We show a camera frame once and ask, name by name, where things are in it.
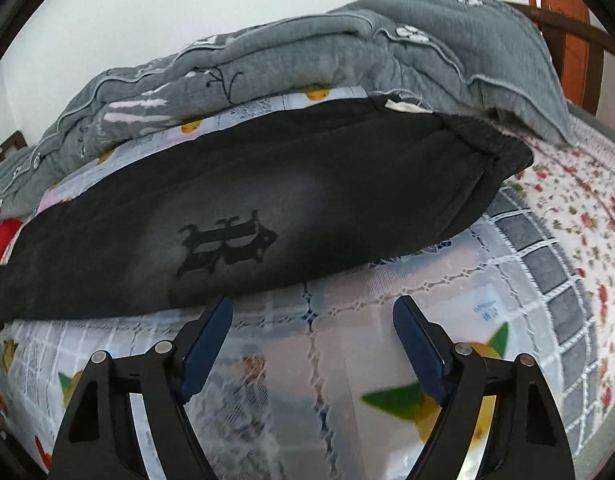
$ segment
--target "blue gripper pad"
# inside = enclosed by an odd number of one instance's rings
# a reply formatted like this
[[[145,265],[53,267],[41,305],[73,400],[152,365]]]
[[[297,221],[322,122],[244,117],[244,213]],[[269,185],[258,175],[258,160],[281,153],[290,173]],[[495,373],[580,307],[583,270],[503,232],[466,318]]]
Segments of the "blue gripper pad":
[[[430,325],[414,300],[401,296],[392,311],[394,328],[424,393],[446,406],[449,389],[444,381],[444,362],[432,343]]]
[[[184,359],[184,381],[178,391],[183,403],[200,393],[232,325],[234,308],[223,300],[206,321]]]

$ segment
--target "white label tag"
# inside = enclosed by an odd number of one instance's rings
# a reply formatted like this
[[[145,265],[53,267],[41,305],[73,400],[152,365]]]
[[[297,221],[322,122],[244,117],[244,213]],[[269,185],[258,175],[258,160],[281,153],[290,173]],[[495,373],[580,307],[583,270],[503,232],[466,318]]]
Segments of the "white label tag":
[[[431,114],[432,110],[427,110],[426,108],[422,108],[418,105],[412,103],[406,103],[405,101],[400,101],[395,103],[394,101],[388,99],[387,103],[385,103],[385,108],[389,108],[390,110],[395,110],[397,112],[406,112],[409,114]]]

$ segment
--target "gray square pattern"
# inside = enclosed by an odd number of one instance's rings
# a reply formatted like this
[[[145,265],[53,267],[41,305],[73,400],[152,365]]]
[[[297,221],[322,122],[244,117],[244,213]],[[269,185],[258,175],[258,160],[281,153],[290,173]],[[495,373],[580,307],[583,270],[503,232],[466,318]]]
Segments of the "gray square pattern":
[[[566,288],[552,301],[548,301],[547,307],[552,313],[556,338],[558,343],[562,345],[581,329],[584,321],[583,313],[576,301],[576,294],[572,287]]]
[[[580,383],[563,400],[563,424],[567,427],[576,420],[577,413],[583,411],[583,383]]]
[[[524,214],[502,218],[496,224],[518,251],[543,240],[541,233]]]
[[[593,430],[598,391],[596,325],[581,279],[558,241],[515,190],[502,187],[487,215],[508,239],[512,252],[521,253],[517,256],[547,305],[563,373],[561,416],[572,453],[577,454]],[[535,317],[526,315],[530,331]],[[547,345],[536,338],[535,343]],[[543,358],[542,349],[538,351]]]
[[[525,256],[523,260],[529,272],[531,272],[534,279],[537,280],[537,284],[543,294],[567,280],[567,276],[565,272],[563,272],[563,267],[561,267],[556,259],[556,255],[552,252],[552,248],[550,247],[542,247],[536,251],[532,251]]]

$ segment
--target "black printed logo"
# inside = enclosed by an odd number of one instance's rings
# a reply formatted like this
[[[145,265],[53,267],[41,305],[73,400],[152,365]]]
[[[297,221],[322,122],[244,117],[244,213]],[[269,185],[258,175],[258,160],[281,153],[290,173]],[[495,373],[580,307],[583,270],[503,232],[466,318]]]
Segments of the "black printed logo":
[[[231,105],[235,104],[232,101],[232,87],[234,86],[236,78],[238,78],[240,75],[243,75],[243,72],[236,72],[230,79],[229,83],[223,75],[223,71],[218,66],[215,66],[213,68],[195,68],[193,69],[193,72],[201,73],[208,76],[208,80],[205,83],[206,88],[210,88],[215,83],[220,83],[220,88],[223,91],[223,95],[225,95],[225,98],[228,103],[230,103]]]
[[[265,251],[278,238],[278,234],[261,225],[257,209],[252,211],[252,218],[248,221],[234,224],[238,219],[238,216],[233,216],[232,218],[217,220],[216,224],[223,225],[223,227],[210,231],[199,231],[195,224],[180,228],[180,233],[188,233],[187,238],[182,241],[182,245],[188,250],[188,254],[181,267],[176,271],[176,279],[180,280],[185,272],[203,269],[204,267],[207,267],[208,272],[213,274],[221,257],[228,265],[247,260],[254,260],[258,264],[262,263]],[[228,240],[249,236],[254,238],[246,245],[234,247],[228,244]],[[199,246],[213,242],[220,242],[219,247],[197,252]]]

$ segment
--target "red floral pattern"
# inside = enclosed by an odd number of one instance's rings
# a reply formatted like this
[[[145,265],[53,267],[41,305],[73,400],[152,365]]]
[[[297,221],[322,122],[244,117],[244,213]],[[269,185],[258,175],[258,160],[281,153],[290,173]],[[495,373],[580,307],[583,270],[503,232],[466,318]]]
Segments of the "red floral pattern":
[[[615,173],[583,150],[521,138],[535,163],[508,183],[558,239],[597,320],[597,427],[615,402]]]
[[[39,456],[41,457],[43,465],[46,466],[47,469],[50,469],[52,467],[52,455],[45,452],[39,437],[36,435],[34,436],[34,444],[36,445],[36,449],[39,451]]]

